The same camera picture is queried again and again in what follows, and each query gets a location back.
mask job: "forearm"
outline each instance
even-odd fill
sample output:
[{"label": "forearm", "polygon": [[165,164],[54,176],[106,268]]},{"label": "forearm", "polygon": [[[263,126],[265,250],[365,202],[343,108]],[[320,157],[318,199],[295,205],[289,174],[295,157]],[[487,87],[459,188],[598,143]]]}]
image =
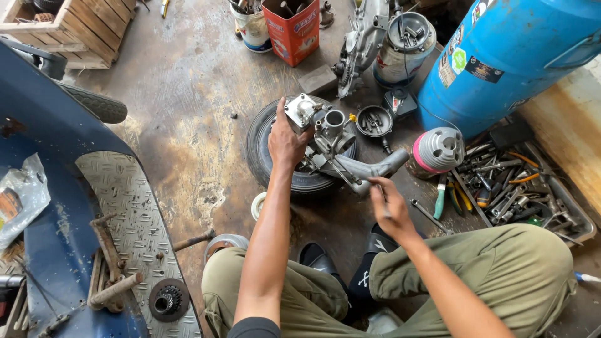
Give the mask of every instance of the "forearm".
[{"label": "forearm", "polygon": [[236,310],[234,322],[255,316],[254,310],[263,306],[266,314],[261,316],[279,325],[279,299],[290,246],[291,180],[292,170],[274,166],[242,266],[238,309],[245,310]]},{"label": "forearm", "polygon": [[455,338],[514,337],[507,326],[416,234],[401,239],[436,309]]}]

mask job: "wooden crate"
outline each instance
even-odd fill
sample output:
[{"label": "wooden crate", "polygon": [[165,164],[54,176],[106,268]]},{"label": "wooden crate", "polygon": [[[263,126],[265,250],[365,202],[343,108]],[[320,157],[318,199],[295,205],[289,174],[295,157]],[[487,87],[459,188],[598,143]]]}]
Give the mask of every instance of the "wooden crate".
[{"label": "wooden crate", "polygon": [[67,68],[107,69],[119,56],[127,24],[134,18],[136,0],[65,0],[54,22],[33,20],[34,10],[11,0],[0,17],[0,34],[67,58]]}]

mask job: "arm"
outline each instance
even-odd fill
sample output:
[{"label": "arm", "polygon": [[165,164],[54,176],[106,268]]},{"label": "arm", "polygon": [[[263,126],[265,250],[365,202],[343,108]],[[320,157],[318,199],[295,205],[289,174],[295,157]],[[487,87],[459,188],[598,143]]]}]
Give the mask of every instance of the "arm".
[{"label": "arm", "polygon": [[279,305],[290,246],[290,187],[294,167],[305,156],[312,132],[298,136],[279,101],[276,122],[267,146],[273,168],[261,214],[252,232],[242,265],[234,324],[248,317],[264,317],[279,326]]},{"label": "arm", "polygon": [[[476,296],[452,270],[444,264],[415,231],[404,198],[394,183],[382,177],[370,179],[382,186],[386,200],[375,186],[370,194],[377,222],[407,252],[426,285],[436,309],[455,338],[511,338],[513,333]],[[387,204],[392,219],[383,217]]]}]

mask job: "hand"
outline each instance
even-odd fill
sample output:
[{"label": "hand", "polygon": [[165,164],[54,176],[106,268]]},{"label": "hand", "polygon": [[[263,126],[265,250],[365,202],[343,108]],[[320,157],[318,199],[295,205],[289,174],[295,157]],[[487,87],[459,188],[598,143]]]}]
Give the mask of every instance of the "hand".
[{"label": "hand", "polygon": [[[376,221],[380,224],[380,228],[401,246],[408,239],[413,239],[416,236],[421,238],[415,231],[411,218],[409,218],[405,199],[398,193],[394,183],[384,177],[370,177],[368,180],[373,184],[370,188],[370,196],[376,214]],[[382,187],[386,199],[375,184]],[[383,216],[384,205],[390,211],[391,218]]]},{"label": "hand", "polygon": [[281,167],[283,170],[292,172],[298,162],[305,156],[307,142],[313,137],[315,129],[311,127],[302,135],[297,135],[290,127],[286,113],[284,113],[285,104],[286,99],[282,97],[278,103],[277,118],[271,127],[267,148],[274,168]]}]

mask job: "white bucket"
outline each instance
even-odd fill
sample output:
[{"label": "white bucket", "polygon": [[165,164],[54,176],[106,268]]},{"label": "white bucket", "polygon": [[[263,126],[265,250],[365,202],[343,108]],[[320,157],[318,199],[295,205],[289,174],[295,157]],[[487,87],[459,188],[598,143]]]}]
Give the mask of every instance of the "white bucket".
[{"label": "white bucket", "polygon": [[242,33],[242,40],[248,49],[256,53],[271,51],[271,39],[269,38],[267,22],[265,21],[263,11],[251,15],[240,14],[231,5],[230,11],[236,18],[236,22]]},{"label": "white bucket", "polygon": [[417,75],[422,63],[436,46],[436,30],[430,22],[428,25],[432,34],[424,43],[425,50],[423,52],[416,51],[416,54],[403,54],[403,52],[395,51],[388,40],[388,35],[384,37],[382,48],[380,48],[372,67],[374,78],[380,86],[391,88],[395,85],[407,85]]}]

